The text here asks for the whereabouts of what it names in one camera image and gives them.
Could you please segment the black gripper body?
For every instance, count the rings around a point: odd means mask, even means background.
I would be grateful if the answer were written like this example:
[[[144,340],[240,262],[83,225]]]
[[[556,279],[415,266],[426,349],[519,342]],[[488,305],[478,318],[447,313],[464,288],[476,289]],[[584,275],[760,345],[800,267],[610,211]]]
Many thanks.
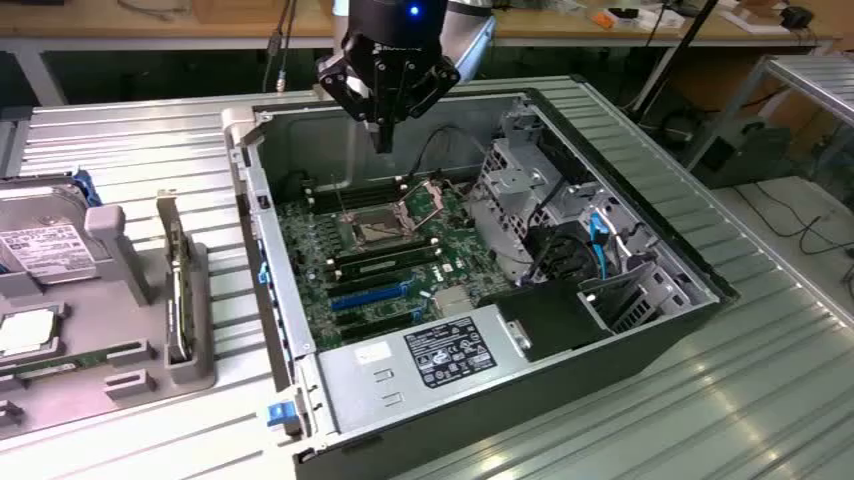
[[[341,53],[371,90],[379,118],[389,118],[391,96],[407,59],[443,55],[443,1],[352,1]]]

